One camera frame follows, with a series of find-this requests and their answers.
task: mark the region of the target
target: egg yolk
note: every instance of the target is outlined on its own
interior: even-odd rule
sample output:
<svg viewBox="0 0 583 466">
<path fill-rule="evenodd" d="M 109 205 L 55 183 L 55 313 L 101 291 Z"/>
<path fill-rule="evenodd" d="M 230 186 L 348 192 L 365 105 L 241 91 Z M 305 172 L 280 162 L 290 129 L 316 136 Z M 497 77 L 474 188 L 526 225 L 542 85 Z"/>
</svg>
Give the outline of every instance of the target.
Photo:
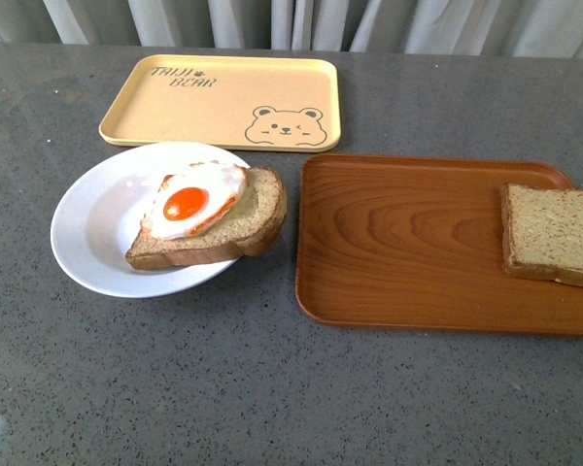
<svg viewBox="0 0 583 466">
<path fill-rule="evenodd" d="M 200 211 L 207 203 L 207 191 L 200 187 L 185 187 L 174 192 L 164 204 L 167 220 L 185 220 Z"/>
</svg>

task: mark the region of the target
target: bear illustration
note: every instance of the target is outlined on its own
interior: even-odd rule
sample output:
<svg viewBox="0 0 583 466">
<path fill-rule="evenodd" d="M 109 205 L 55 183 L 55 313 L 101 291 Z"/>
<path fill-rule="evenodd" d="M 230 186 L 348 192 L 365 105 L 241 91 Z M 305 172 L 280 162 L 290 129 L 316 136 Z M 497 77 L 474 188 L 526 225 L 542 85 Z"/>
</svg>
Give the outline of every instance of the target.
<svg viewBox="0 0 583 466">
<path fill-rule="evenodd" d="M 253 115 L 255 120 L 244 133 L 252 143 L 318 146 L 326 140 L 326 132 L 320 125 L 324 114 L 318 109 L 306 108 L 296 112 L 262 106 L 254 109 Z"/>
</svg>

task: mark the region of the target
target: fried egg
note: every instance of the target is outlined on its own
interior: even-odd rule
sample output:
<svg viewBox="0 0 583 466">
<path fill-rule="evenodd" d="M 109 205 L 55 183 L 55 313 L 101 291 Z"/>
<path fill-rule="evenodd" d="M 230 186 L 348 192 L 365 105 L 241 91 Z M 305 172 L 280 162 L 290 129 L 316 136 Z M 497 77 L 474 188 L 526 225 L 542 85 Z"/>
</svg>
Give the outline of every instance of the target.
<svg viewBox="0 0 583 466">
<path fill-rule="evenodd" d="M 140 224 L 159 240 L 196 236 L 214 225 L 240 199 L 246 168 L 217 161 L 195 163 L 168 175 Z"/>
</svg>

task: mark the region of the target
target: bear ear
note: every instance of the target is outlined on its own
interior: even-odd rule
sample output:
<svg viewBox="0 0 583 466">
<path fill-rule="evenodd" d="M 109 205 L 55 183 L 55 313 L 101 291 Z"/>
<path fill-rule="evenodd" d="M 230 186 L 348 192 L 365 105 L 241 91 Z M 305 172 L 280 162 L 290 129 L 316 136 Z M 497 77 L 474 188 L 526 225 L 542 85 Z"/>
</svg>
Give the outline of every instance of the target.
<svg viewBox="0 0 583 466">
<path fill-rule="evenodd" d="M 264 105 L 262 107 L 257 107 L 256 109 L 254 109 L 253 115 L 255 117 L 259 118 L 259 117 L 263 117 L 264 115 L 271 114 L 272 112 L 276 112 L 276 109 L 274 107 L 269 107 L 267 105 Z"/>
<path fill-rule="evenodd" d="M 302 109 L 300 112 L 302 114 L 305 114 L 308 117 L 311 117 L 311 118 L 314 118 L 314 119 L 320 119 L 321 117 L 324 116 L 324 114 L 322 113 L 322 111 L 320 111 L 318 109 L 306 108 L 306 109 Z"/>
</svg>

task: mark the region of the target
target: white curtain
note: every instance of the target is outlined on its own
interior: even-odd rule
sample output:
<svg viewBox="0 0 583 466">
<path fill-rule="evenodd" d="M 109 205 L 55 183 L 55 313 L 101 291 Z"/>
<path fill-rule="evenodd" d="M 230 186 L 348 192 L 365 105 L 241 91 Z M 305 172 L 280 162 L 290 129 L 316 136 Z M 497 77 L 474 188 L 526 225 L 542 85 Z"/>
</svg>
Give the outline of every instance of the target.
<svg viewBox="0 0 583 466">
<path fill-rule="evenodd" d="M 0 0 L 0 41 L 583 58 L 583 0 Z"/>
</svg>

